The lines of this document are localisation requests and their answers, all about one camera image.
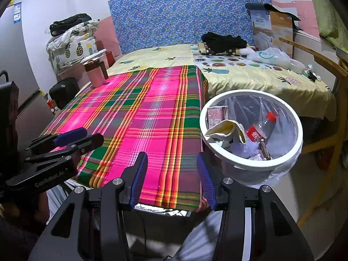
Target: blue headboard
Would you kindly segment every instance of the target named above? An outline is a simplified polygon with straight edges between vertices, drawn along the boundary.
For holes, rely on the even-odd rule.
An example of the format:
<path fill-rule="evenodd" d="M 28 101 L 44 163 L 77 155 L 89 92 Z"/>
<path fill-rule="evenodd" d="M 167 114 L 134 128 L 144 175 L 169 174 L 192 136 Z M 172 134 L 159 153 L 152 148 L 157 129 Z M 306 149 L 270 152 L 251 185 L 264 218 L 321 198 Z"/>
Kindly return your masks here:
<path fill-rule="evenodd" d="M 110 0 L 122 53 L 175 44 L 194 44 L 212 31 L 240 35 L 253 45 L 245 3 L 272 0 Z"/>

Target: black cable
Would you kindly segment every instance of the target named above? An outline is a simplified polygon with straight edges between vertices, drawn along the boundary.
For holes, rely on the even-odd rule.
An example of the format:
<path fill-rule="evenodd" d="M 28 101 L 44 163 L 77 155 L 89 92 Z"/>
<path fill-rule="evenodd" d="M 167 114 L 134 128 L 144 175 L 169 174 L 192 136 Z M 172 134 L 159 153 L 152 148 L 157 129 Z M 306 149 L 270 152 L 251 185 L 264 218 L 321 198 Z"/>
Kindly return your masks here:
<path fill-rule="evenodd" d="M 141 221 L 143 223 L 143 229 L 144 229 L 144 249 L 145 249 L 145 256 L 146 256 L 146 258 L 148 258 L 148 256 L 147 256 L 147 247 L 146 247 L 146 230 L 145 230 L 144 218 L 140 215 L 140 213 L 137 210 L 135 210 L 135 212 L 139 215 L 139 217 L 140 217 L 140 219 L 141 219 Z"/>

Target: black bag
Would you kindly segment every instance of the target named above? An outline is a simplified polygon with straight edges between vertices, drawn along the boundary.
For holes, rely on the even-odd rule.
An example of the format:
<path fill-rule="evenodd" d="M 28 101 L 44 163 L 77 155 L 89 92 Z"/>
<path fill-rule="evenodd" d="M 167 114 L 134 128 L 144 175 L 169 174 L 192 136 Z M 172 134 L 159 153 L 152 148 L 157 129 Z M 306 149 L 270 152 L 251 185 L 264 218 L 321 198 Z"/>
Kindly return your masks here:
<path fill-rule="evenodd" d="M 63 109 L 79 92 L 77 81 L 73 77 L 61 80 L 49 90 L 52 100 L 55 100 L 57 107 Z"/>
<path fill-rule="evenodd" d="M 66 32 L 71 27 L 78 25 L 81 22 L 86 22 L 91 20 L 92 18 L 87 14 L 77 14 L 69 17 L 67 19 L 61 20 L 59 22 L 54 22 L 49 26 L 49 30 L 51 31 L 51 35 L 58 36 Z"/>

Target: plaid tablecloth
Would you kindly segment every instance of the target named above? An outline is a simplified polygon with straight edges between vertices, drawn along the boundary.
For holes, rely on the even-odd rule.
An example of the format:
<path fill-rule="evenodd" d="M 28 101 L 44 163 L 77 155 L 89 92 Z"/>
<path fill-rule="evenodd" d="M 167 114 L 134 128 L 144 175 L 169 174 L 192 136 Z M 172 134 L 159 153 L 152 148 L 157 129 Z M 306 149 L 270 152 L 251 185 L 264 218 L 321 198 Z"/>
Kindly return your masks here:
<path fill-rule="evenodd" d="M 90 187 L 120 177 L 145 151 L 149 164 L 140 202 L 197 211 L 204 206 L 196 157 L 206 90 L 196 66 L 118 74 L 99 88 L 86 87 L 43 134 L 84 127 L 88 134 L 104 135 L 103 146 L 78 165 L 75 179 Z"/>

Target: refrigerator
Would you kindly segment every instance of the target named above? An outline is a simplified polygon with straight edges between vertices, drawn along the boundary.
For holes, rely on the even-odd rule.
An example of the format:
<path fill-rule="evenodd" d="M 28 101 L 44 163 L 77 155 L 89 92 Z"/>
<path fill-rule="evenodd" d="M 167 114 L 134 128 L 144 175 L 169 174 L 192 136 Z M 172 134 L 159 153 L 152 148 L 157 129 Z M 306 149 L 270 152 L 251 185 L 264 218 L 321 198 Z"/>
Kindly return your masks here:
<path fill-rule="evenodd" d="M 31 69 L 22 22 L 13 22 L 13 7 L 8 7 L 0 17 L 0 71 L 6 70 L 9 81 L 14 81 L 19 88 L 16 130 L 18 147 L 22 148 L 39 137 L 54 116 L 39 91 Z M 0 77 L 1 84 L 5 81 L 4 76 Z"/>

